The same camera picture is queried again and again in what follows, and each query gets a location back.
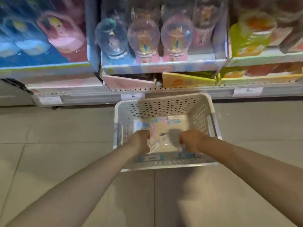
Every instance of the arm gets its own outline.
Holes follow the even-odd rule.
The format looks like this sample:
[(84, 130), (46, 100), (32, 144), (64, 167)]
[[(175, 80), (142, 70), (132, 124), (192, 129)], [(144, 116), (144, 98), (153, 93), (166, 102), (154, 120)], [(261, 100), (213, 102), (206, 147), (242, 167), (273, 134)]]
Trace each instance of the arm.
[(6, 227), (81, 227), (123, 166), (149, 152), (147, 130), (56, 185), (23, 210)]
[(303, 226), (303, 169), (188, 130), (180, 143), (221, 162), (297, 226)]

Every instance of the tiled floor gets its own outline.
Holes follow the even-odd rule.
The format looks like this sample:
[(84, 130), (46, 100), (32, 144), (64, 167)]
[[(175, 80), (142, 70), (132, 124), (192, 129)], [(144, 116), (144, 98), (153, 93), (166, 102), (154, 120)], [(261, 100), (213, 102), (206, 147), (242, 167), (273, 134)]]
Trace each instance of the tiled floor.
[[(303, 101), (215, 104), (223, 139), (303, 168)], [(112, 151), (114, 108), (0, 108), (0, 227)], [(222, 165), (120, 173), (85, 227), (294, 226)]]

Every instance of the basket handle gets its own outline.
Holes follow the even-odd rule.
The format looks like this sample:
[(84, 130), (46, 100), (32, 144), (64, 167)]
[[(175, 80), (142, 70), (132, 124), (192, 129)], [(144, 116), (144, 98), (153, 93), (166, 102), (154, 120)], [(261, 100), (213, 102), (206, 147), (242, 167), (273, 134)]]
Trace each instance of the basket handle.
[(220, 129), (219, 129), (219, 125), (218, 125), (216, 114), (214, 112), (212, 112), (210, 114), (210, 117), (211, 117), (211, 122), (212, 122), (212, 125), (213, 125), (213, 128), (214, 128), (214, 135), (218, 139), (222, 140), (222, 136), (221, 136), (221, 133), (220, 133)]
[(119, 123), (114, 124), (114, 149), (122, 144), (122, 126)]

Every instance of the hand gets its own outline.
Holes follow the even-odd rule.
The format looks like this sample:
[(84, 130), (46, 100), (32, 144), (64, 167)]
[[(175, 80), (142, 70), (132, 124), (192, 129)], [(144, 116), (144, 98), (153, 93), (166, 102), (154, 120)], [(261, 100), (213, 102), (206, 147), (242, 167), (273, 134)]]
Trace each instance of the hand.
[(142, 153), (148, 153), (150, 151), (147, 140), (150, 138), (149, 130), (139, 130), (132, 134), (131, 137), (125, 142), (129, 148), (134, 151), (134, 155), (139, 155)]
[(179, 143), (185, 144), (187, 152), (202, 152), (207, 154), (206, 141), (211, 140), (212, 137), (197, 130), (187, 130), (180, 134)]

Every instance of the price label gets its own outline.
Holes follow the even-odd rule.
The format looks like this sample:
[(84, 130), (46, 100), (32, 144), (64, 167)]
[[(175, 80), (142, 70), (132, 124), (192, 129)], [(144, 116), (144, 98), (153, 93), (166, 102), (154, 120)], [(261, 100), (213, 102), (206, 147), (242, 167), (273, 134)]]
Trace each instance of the price label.
[(134, 94), (121, 94), (122, 101), (134, 100), (134, 99), (145, 99), (144, 93), (134, 93)]
[(233, 97), (251, 97), (260, 96), (263, 92), (263, 87), (239, 87), (235, 88)]
[(63, 104), (60, 96), (39, 97), (39, 100), (42, 105), (62, 105)]

